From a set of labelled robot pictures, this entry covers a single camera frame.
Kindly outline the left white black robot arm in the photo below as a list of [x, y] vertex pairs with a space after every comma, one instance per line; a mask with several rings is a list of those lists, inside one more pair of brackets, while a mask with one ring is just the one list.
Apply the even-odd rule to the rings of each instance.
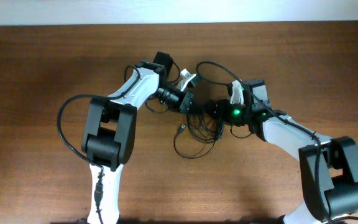
[[137, 111], [147, 99], [156, 96], [181, 113], [189, 111], [192, 95], [187, 87], [196, 74], [183, 69], [181, 81], [171, 86], [167, 77], [172, 65], [169, 54], [158, 52], [152, 62], [135, 64], [131, 77], [116, 92], [90, 101], [81, 142], [93, 185], [85, 223], [118, 222], [121, 173], [134, 148]]

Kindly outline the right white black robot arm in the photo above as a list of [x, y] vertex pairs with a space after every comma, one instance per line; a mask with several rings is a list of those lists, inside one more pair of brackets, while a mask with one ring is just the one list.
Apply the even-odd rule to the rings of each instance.
[[352, 138], [312, 131], [273, 110], [263, 80], [233, 81], [229, 97], [209, 100], [205, 111], [216, 121], [248, 126], [250, 133], [276, 145], [300, 163], [303, 202], [279, 223], [334, 223], [358, 212], [358, 147]]

